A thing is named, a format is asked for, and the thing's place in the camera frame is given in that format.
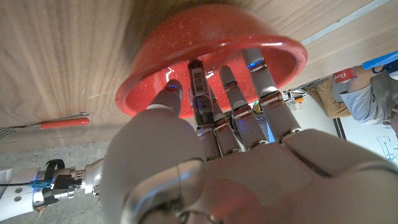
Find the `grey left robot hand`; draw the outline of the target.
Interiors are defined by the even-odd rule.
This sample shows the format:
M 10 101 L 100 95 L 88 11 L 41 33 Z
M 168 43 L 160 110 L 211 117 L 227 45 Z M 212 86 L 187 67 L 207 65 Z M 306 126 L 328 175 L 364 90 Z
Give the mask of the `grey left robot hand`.
M 259 49 L 243 50 L 264 116 L 238 123 L 245 152 L 220 154 L 179 118 L 168 82 L 114 137 L 101 202 L 108 223 L 396 223 L 397 167 L 315 129 L 301 130 Z

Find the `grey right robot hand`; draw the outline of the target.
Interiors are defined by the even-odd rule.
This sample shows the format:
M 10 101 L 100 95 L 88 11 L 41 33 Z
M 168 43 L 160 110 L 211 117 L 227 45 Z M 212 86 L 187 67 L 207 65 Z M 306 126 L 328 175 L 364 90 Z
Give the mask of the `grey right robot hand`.
M 85 166 L 85 175 L 83 178 L 85 195 L 92 194 L 97 196 L 100 194 L 104 160 L 105 158 L 102 157 Z

